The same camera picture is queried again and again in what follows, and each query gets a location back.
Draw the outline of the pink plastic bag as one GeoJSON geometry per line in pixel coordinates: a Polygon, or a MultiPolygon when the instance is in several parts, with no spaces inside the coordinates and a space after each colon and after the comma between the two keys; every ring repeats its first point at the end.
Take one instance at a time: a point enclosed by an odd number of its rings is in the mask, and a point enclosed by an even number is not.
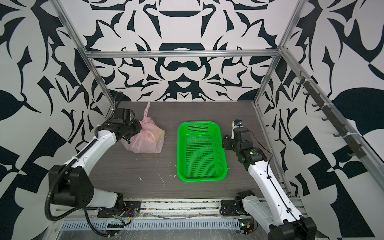
{"type": "Polygon", "coordinates": [[[154,120],[148,116],[150,103],[144,111],[143,119],[140,121],[142,130],[128,141],[121,139],[126,150],[137,154],[159,154],[161,153],[165,140],[165,131],[159,128],[154,120]]]}

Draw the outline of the green plastic basket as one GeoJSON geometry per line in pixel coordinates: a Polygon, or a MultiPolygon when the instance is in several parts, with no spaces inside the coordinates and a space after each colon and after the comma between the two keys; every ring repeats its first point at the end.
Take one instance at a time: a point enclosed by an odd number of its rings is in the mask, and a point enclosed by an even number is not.
{"type": "Polygon", "coordinates": [[[221,129],[210,121],[178,127],[177,175],[186,183],[222,181],[228,174],[221,129]]]}

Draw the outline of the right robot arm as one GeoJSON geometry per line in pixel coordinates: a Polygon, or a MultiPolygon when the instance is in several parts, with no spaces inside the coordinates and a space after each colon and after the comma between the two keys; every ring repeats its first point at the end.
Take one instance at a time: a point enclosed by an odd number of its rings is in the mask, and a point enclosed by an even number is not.
{"type": "Polygon", "coordinates": [[[223,148],[234,151],[238,161],[259,186],[266,205],[250,191],[237,193],[237,206],[264,229],[269,240],[314,240],[317,226],[289,199],[270,169],[267,157],[253,145],[251,132],[244,127],[233,127],[231,135],[223,137],[223,148]]]}

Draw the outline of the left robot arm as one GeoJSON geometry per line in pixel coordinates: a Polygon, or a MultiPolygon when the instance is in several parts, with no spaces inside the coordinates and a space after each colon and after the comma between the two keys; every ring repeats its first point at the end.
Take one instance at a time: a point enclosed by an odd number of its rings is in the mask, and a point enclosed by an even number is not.
{"type": "Polygon", "coordinates": [[[52,218],[51,205],[73,208],[106,208],[120,211],[124,207],[121,193],[96,189],[89,175],[107,152],[119,140],[130,140],[142,126],[130,109],[117,108],[112,116],[96,127],[92,140],[63,165],[55,165],[49,171],[49,191],[45,212],[52,218]]]}

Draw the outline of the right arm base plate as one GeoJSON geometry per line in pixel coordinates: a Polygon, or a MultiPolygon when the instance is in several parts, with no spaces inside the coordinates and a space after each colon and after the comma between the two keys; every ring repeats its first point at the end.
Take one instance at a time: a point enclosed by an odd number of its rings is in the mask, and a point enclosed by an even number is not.
{"type": "Polygon", "coordinates": [[[219,210],[222,216],[240,216],[235,200],[221,200],[221,207],[219,210]]]}

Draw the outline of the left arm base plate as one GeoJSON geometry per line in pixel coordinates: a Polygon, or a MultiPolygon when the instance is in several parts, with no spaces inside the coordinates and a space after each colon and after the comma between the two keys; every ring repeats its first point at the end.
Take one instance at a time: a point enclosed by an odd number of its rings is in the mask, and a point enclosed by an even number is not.
{"type": "Polygon", "coordinates": [[[134,217],[140,213],[141,201],[124,201],[123,206],[120,209],[101,209],[98,212],[98,218],[114,218],[119,215],[121,218],[134,217]]]}

